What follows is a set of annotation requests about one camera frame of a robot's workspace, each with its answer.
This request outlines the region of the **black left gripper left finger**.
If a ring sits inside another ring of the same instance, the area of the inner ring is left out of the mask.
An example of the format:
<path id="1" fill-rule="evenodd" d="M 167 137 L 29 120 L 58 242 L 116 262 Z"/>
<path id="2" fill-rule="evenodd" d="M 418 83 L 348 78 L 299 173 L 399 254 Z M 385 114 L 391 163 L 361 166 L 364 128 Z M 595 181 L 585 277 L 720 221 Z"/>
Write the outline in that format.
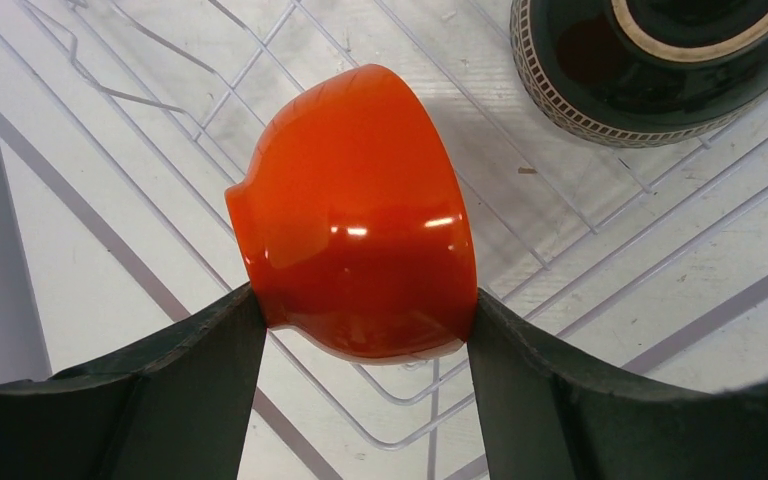
<path id="1" fill-rule="evenodd" d="M 42 380 L 0 384 L 0 479 L 233 479 L 266 327 L 243 285 Z"/>

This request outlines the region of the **orange bowl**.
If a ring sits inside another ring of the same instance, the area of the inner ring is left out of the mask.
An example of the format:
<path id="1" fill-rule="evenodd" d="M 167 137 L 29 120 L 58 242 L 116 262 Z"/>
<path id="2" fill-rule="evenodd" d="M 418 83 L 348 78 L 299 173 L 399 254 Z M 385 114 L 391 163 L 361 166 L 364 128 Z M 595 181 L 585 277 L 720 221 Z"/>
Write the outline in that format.
<path id="1" fill-rule="evenodd" d="M 224 194 L 266 325 L 366 364 L 439 358 L 474 324 L 465 201 L 423 104 L 366 64 L 302 92 Z"/>

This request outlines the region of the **black patterned bowl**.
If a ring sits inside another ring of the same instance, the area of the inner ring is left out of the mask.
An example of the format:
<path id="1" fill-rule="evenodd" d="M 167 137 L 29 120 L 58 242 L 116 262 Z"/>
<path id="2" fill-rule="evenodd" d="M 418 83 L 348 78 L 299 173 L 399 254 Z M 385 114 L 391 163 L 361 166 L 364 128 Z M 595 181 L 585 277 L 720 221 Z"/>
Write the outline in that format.
<path id="1" fill-rule="evenodd" d="M 768 1 L 515 1 L 509 33 L 541 113 L 604 146 L 682 142 L 768 95 Z"/>

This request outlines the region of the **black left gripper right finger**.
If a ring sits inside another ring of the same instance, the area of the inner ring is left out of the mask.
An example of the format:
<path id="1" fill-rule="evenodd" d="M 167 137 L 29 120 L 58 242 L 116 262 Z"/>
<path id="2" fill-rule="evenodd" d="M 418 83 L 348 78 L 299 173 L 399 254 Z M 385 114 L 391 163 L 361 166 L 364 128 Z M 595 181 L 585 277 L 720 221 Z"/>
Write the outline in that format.
<path id="1" fill-rule="evenodd" d="M 704 393 L 652 380 L 485 292 L 467 347 L 493 479 L 768 479 L 768 381 Z"/>

